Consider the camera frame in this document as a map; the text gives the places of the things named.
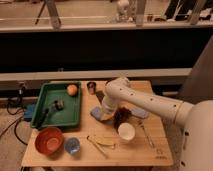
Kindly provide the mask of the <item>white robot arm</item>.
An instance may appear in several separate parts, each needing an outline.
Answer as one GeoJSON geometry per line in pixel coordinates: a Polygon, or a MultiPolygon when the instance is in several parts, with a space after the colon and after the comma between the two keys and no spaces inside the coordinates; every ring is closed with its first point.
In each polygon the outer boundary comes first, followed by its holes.
{"type": "Polygon", "coordinates": [[[126,77],[105,85],[102,108],[107,114],[126,101],[183,128],[179,171],[213,171],[213,100],[197,104],[132,89],[126,77]]]}

